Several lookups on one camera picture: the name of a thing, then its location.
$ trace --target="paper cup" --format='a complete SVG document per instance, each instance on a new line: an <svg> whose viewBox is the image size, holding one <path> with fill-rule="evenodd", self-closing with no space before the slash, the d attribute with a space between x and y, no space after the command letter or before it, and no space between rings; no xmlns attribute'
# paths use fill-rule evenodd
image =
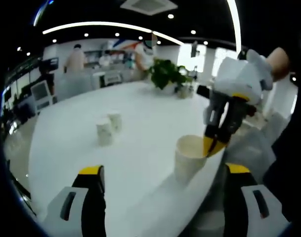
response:
<svg viewBox="0 0 301 237"><path fill-rule="evenodd" d="M106 118L96 123L97 139L100 146L109 146L113 143L113 134L110 121Z"/></svg>
<svg viewBox="0 0 301 237"><path fill-rule="evenodd" d="M203 168L203 138L186 135L178 139L175 151L174 174L179 182L187 184Z"/></svg>
<svg viewBox="0 0 301 237"><path fill-rule="evenodd" d="M112 128L116 132L120 132L122 130L122 117L121 113L118 111L112 111L107 114L108 118L111 121Z"/></svg>

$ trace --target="person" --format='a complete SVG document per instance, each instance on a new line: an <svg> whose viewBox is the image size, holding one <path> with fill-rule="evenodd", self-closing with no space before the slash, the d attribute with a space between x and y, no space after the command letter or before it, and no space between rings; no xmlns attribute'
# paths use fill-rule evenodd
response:
<svg viewBox="0 0 301 237"><path fill-rule="evenodd" d="M76 44L74 46L73 52L68 57L65 66L64 73L71 72L80 72L85 68L86 64L86 55L81 50L81 45Z"/></svg>
<svg viewBox="0 0 301 237"><path fill-rule="evenodd" d="M154 41L146 40L139 43L135 48L136 71L135 80L143 80L147 76L147 70L154 65L157 55Z"/></svg>
<svg viewBox="0 0 301 237"><path fill-rule="evenodd" d="M262 58L256 69L259 80L273 83L292 71L296 72L299 82L291 120L272 145L276 161L263 177L264 185L282 203L283 215L288 221L295 222L301 217L301 6L291 4L294 2L281 1L275 5L275 11L283 15L280 23L284 24L285 37L276 42L276 49L267 58ZM288 17L291 12L297 15Z"/></svg>
<svg viewBox="0 0 301 237"><path fill-rule="evenodd" d="M110 56L110 51L106 50L105 54L99 59L99 65L101 67L108 67L112 63L112 58Z"/></svg>
<svg viewBox="0 0 301 237"><path fill-rule="evenodd" d="M35 83L46 80L50 94L54 95L54 75L49 73L49 69L44 63L40 63L39 71L41 76L36 80Z"/></svg>

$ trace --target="white shirt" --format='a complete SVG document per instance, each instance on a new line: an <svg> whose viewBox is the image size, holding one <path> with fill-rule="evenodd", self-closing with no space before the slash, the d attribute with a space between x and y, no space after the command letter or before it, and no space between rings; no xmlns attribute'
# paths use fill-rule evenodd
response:
<svg viewBox="0 0 301 237"><path fill-rule="evenodd" d="M86 55L80 48L75 48L68 57L65 67L67 72L79 72L85 68Z"/></svg>
<svg viewBox="0 0 301 237"><path fill-rule="evenodd" d="M135 52L140 55L140 63L144 69L148 70L151 66L154 65L154 58L156 57L155 47L148 48L143 43L140 43L136 46Z"/></svg>
<svg viewBox="0 0 301 237"><path fill-rule="evenodd" d="M111 59L111 56L110 55L103 55L102 57L100 57L99 59L99 64L102 66L102 67L107 67L111 64L112 62L112 59Z"/></svg>

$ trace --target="air conditioning vent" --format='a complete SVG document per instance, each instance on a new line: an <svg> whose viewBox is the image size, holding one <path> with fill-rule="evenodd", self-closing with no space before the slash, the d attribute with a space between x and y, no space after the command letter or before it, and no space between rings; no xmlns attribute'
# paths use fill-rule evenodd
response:
<svg viewBox="0 0 301 237"><path fill-rule="evenodd" d="M127 0L121 8L152 16L164 11L176 9L178 6L169 0Z"/></svg>

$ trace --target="potted plant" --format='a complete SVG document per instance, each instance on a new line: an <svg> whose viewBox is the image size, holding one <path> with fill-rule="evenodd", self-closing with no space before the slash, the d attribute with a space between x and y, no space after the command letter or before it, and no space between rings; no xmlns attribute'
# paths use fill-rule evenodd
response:
<svg viewBox="0 0 301 237"><path fill-rule="evenodd" d="M178 92L184 83L192 81L192 78L180 73L182 70L187 71L184 66L177 66L170 60L156 59L148 72L151 74L151 81L157 88L164 90L169 86L172 94Z"/></svg>

